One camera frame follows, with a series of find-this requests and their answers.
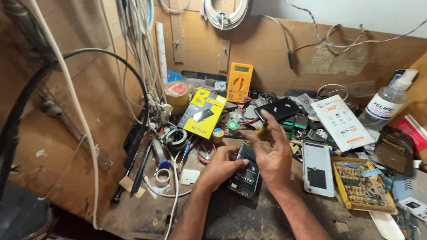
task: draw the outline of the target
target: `clutter of tools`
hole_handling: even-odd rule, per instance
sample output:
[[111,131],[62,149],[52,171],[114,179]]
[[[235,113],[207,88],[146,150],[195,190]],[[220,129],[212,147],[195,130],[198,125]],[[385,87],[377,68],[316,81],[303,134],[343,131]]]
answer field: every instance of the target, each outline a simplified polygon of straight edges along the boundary
[[[391,185],[395,176],[405,176],[404,181],[414,176],[414,165],[419,167],[419,161],[414,161],[417,155],[412,150],[427,147],[427,132],[410,115],[393,128],[385,126],[403,105],[403,100],[396,103],[379,94],[399,91],[402,95],[416,71],[399,70],[391,85],[380,90],[362,112],[357,104],[348,100],[351,93],[342,85],[329,84],[318,91],[290,89],[278,96],[251,88],[253,66],[233,63],[231,68],[228,81],[220,75],[183,71],[179,81],[170,81],[164,86],[171,105],[167,116],[161,116],[161,109],[151,106],[150,123],[135,124],[123,145],[129,154],[125,162],[126,176],[129,176],[143,137],[138,133],[145,132],[143,128],[150,129],[147,137],[150,143],[131,193],[136,193],[144,181],[152,194],[175,197],[178,193],[166,194],[173,172],[181,175],[181,184],[186,185],[195,183],[200,174],[197,170],[183,169],[192,149],[200,164],[208,164],[224,138],[245,139],[243,132],[263,129],[266,122],[261,110],[264,109],[283,127],[294,159],[303,164],[307,192],[340,197],[348,209],[354,210],[398,214],[395,202],[398,207],[406,208],[404,199],[393,199],[391,194],[406,188],[391,190]],[[408,126],[417,131],[408,132]],[[414,135],[419,138],[415,144]],[[157,169],[149,179],[143,172],[151,152]],[[257,195],[259,171],[248,142],[242,143],[237,159],[249,159],[249,164],[229,179],[227,188],[253,199]],[[335,194],[334,180],[340,196]],[[119,202],[122,191],[120,187],[112,202]],[[416,199],[413,202],[425,209],[421,214],[417,212],[417,217],[427,218],[427,205]]]

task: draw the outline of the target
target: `white wall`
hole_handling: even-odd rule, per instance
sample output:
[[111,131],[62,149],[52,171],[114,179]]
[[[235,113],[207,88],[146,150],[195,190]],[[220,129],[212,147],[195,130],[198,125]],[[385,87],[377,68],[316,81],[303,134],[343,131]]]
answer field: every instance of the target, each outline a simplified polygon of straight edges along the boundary
[[[405,34],[427,19],[427,0],[288,0],[310,10],[316,22],[366,30]],[[283,0],[254,0],[252,15],[312,22],[306,11]],[[410,34],[427,38],[427,24]]]

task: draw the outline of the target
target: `black smartphone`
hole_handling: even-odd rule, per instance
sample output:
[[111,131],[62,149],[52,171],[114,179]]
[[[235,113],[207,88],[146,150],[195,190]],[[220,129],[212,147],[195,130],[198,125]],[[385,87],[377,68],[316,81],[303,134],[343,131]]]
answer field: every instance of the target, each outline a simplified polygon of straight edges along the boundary
[[265,119],[261,115],[261,109],[266,110],[274,116],[276,120],[284,119],[299,113],[301,109],[290,98],[285,97],[277,102],[272,102],[261,107],[255,108],[255,114],[265,123]]
[[205,109],[201,112],[194,114],[193,119],[196,121],[196,123],[199,123],[199,122],[205,120],[206,118],[212,116],[213,114],[214,113],[210,109]]
[[248,199],[254,199],[260,177],[254,150],[248,142],[240,146],[236,159],[248,159],[249,164],[237,170],[229,179],[227,188]]

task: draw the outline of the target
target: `wooden desk surface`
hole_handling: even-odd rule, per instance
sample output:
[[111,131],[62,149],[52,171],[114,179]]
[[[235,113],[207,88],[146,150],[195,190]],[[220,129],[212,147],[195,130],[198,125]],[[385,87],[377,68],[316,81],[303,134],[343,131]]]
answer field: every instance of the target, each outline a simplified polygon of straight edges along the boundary
[[[224,139],[227,145],[240,145],[242,140]],[[268,143],[265,148],[270,151]],[[136,159],[142,159],[142,149]],[[145,174],[153,177],[155,162],[149,160]],[[194,148],[185,163],[184,169],[203,170]],[[346,209],[336,198],[328,198],[304,192],[302,164],[292,162],[295,176],[294,189],[316,219],[333,239],[382,239],[368,212]],[[174,184],[171,179],[173,195]],[[179,192],[190,190],[190,186],[180,185]],[[188,196],[178,198],[177,218],[184,208]],[[122,194],[120,204],[111,205],[110,211],[102,220],[102,228],[124,239],[164,239],[169,224],[174,199],[159,197],[154,199],[147,191],[140,199]],[[212,194],[205,224],[204,239],[294,239],[289,222],[278,203],[262,183],[259,196],[253,201],[245,199],[222,185]]]

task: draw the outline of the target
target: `clear plastic bottle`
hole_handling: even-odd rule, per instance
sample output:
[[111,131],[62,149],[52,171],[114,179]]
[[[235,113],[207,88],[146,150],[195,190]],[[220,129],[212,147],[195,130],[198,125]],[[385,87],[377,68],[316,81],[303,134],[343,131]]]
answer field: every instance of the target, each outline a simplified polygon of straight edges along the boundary
[[381,88],[359,116],[359,121],[367,129],[380,131],[396,112],[404,105],[408,93],[406,90],[418,71],[408,69],[392,86]]

